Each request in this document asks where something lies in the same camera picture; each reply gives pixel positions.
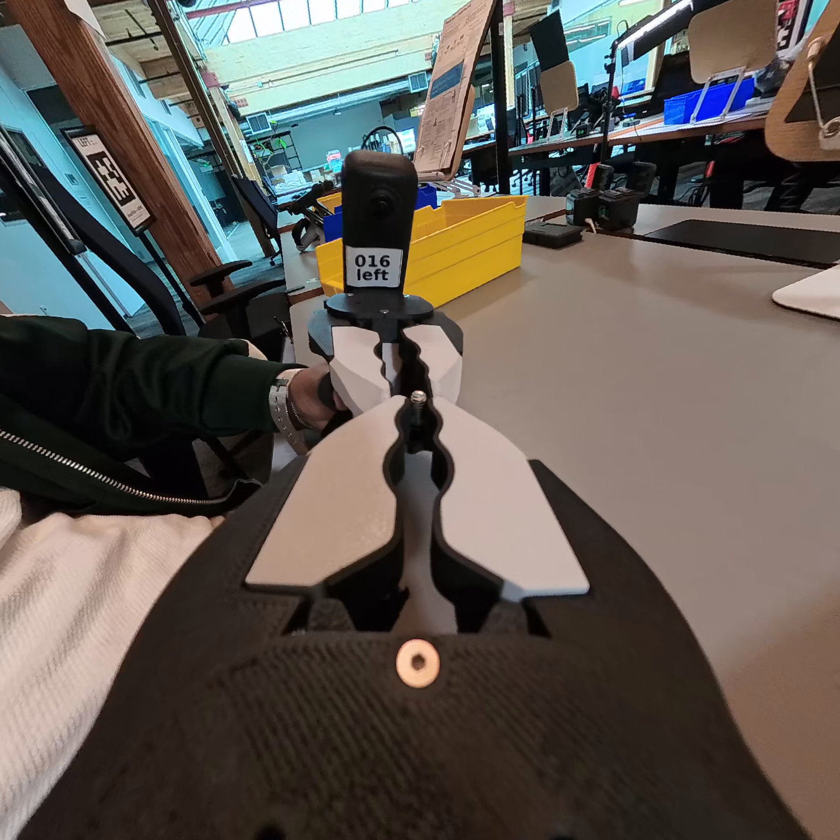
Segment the overhead light bar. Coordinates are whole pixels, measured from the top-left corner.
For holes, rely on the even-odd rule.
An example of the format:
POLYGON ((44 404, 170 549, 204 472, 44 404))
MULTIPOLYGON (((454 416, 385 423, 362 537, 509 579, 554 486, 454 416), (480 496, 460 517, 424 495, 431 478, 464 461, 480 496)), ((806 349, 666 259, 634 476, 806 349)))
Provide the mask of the overhead light bar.
POLYGON ((663 45, 678 32, 686 29, 691 19, 715 2, 677 1, 646 17, 623 35, 616 38, 612 55, 619 56, 624 65, 663 45))

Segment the framed marker sign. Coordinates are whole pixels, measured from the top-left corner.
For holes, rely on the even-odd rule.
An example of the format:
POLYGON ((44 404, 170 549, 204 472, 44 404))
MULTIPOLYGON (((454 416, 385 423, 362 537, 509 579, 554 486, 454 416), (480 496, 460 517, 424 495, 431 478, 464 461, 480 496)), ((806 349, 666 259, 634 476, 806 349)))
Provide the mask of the framed marker sign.
POLYGON ((99 131, 81 126, 63 129, 61 133, 132 235, 143 235, 155 216, 99 131))

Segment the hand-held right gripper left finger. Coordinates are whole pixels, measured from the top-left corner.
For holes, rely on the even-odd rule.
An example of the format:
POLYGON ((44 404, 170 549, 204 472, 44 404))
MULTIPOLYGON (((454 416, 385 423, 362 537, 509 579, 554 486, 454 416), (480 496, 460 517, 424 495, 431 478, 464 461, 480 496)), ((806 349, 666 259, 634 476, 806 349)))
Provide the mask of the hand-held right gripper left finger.
POLYGON ((385 597, 403 577, 403 396, 350 420, 304 459, 245 577, 249 588, 385 597))

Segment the black vertical pole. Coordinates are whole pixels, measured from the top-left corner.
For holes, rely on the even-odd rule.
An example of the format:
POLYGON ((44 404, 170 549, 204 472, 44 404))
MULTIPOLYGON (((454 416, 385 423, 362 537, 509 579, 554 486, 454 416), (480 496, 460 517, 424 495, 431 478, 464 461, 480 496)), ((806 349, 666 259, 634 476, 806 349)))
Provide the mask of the black vertical pole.
POLYGON ((493 3, 490 21, 490 57, 495 116, 495 159, 499 194, 511 192, 511 163, 509 159, 509 106, 515 102, 512 64, 512 17, 515 4, 507 1, 493 3))

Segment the person's white shirt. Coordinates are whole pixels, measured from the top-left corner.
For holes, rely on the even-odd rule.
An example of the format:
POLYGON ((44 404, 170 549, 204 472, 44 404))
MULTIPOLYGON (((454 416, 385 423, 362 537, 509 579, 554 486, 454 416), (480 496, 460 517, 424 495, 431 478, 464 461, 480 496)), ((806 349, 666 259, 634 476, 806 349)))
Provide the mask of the person's white shirt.
POLYGON ((74 517, 2 489, 2 838, 64 773, 152 605, 222 521, 74 517))

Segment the small black pad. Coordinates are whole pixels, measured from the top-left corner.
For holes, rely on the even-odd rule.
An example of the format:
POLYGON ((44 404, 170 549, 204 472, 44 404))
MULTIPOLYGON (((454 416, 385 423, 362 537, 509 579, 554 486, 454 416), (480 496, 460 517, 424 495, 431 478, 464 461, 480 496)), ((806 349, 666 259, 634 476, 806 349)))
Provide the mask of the small black pad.
POLYGON ((583 226, 535 219, 525 224, 521 241, 525 245, 562 249, 582 241, 584 231, 583 226))

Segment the cardboard sheet on stand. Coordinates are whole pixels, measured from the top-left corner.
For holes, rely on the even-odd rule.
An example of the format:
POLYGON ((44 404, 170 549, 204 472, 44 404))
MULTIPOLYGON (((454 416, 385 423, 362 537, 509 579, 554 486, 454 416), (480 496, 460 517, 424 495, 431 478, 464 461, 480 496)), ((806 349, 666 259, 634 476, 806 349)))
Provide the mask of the cardboard sheet on stand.
POLYGON ((471 1, 444 21, 413 162, 421 183, 455 178, 475 103, 472 84, 494 1, 471 1))

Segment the grey desk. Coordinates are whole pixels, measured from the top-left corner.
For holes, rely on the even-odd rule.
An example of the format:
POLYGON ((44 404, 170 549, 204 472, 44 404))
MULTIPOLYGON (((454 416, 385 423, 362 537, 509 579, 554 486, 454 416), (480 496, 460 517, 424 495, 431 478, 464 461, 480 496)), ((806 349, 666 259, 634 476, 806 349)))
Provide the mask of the grey desk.
POLYGON ((777 791, 838 838, 838 321, 772 300, 816 272, 588 234, 444 311, 460 405, 640 553, 777 791))

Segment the wooden pillar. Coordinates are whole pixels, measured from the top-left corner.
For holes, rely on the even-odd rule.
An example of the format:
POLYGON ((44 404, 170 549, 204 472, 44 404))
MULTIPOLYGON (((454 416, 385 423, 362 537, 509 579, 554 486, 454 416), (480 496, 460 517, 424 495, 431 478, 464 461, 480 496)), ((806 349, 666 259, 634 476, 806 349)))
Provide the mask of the wooden pillar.
POLYGON ((154 241, 197 305, 191 279, 221 266, 204 227, 167 163, 111 54, 86 21, 60 1, 7 3, 83 125, 94 128, 152 211, 154 241))

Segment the yellow plastic bin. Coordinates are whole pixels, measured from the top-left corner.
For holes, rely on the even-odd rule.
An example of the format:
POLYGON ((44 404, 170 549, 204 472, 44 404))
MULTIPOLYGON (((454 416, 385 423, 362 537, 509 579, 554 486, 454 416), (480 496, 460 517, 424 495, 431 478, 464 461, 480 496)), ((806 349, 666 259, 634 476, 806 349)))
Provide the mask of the yellow plastic bin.
POLYGON ((341 292, 422 298, 432 307, 477 289, 520 266, 527 197, 461 197, 421 205, 413 186, 395 216, 343 198, 342 235, 316 248, 319 278, 330 297, 341 292))

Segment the rounded cardboard panel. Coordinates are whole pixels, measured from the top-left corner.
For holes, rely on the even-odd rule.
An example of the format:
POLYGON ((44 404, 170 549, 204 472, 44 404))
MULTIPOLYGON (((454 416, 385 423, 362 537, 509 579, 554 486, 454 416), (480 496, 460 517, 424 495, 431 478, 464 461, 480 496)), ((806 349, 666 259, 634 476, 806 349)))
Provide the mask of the rounded cardboard panel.
POLYGON ((704 84, 730 71, 749 73, 771 63, 777 53, 776 1, 727 1, 696 4, 689 21, 689 69, 704 84))

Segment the dark green zip jacket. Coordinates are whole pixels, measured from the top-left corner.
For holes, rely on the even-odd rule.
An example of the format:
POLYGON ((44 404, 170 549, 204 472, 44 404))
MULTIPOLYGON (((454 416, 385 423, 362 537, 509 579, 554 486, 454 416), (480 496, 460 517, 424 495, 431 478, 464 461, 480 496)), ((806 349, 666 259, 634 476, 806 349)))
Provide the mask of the dark green zip jacket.
POLYGON ((2 488, 73 515, 215 517, 261 489, 237 479, 220 497, 168 491, 152 478, 1 398, 2 488))

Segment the black knob with screw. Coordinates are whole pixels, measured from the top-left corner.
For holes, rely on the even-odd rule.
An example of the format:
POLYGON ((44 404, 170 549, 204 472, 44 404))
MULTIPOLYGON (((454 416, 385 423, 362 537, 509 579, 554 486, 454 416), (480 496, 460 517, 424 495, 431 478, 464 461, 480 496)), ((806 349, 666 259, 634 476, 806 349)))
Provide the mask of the black knob with screw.
POLYGON ((406 433, 406 452, 409 455, 430 451, 435 424, 425 391, 419 389, 412 391, 408 397, 406 433))

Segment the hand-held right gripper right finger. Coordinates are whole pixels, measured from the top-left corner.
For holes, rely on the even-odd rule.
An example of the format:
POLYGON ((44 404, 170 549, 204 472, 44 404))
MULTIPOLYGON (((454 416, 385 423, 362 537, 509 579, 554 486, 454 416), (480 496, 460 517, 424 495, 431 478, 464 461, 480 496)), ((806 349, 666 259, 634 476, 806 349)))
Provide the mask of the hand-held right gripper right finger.
POLYGON ((525 454, 449 400, 433 404, 438 591, 452 603, 587 593, 590 583, 525 454))

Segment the blue plastic bin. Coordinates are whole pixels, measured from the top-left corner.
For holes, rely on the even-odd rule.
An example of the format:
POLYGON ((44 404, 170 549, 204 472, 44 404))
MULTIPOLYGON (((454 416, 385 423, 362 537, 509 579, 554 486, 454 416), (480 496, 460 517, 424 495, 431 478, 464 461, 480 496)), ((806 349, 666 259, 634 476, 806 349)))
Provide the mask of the blue plastic bin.
MULTIPOLYGON (((327 207, 327 205, 331 202, 330 205, 332 209, 332 215, 341 215, 342 213, 342 199, 343 199, 343 191, 336 192, 329 196, 328 198, 324 197, 320 200, 320 203, 327 207)), ((430 185, 420 185, 417 189, 416 193, 416 201, 415 201, 415 211, 420 210, 424 207, 429 207, 431 209, 438 208, 438 194, 436 189, 430 185)))

